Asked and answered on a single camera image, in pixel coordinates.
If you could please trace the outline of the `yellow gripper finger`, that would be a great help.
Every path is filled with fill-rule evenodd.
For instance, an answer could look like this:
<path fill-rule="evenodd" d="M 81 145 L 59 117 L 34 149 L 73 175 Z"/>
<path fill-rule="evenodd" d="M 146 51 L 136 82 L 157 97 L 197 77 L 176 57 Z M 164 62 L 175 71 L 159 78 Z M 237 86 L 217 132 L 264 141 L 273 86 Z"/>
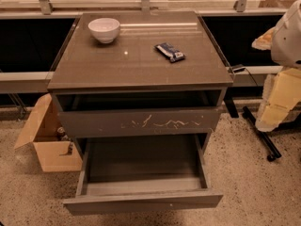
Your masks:
<path fill-rule="evenodd" d="M 251 46 L 254 49 L 258 50 L 270 50 L 272 46 L 272 38 L 273 38 L 273 33 L 274 33 L 274 28 L 270 28 L 267 30 L 264 34 L 260 35 L 258 38 L 256 38 Z"/>
<path fill-rule="evenodd" d="M 268 74 L 255 126 L 259 131 L 271 132 L 286 119 L 301 101 L 301 71 L 290 68 L 277 75 Z"/>

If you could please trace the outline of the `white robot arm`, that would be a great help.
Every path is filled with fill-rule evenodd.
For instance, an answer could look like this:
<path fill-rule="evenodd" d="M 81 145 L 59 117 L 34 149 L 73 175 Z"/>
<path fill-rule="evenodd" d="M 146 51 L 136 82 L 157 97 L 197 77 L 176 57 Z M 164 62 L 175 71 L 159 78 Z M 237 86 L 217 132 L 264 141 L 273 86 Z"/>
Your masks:
<path fill-rule="evenodd" d="M 270 132 L 301 101 L 301 0 L 295 1 L 277 24 L 252 42 L 252 47 L 270 50 L 274 62 L 282 66 L 277 75 L 268 74 L 255 126 Z"/>

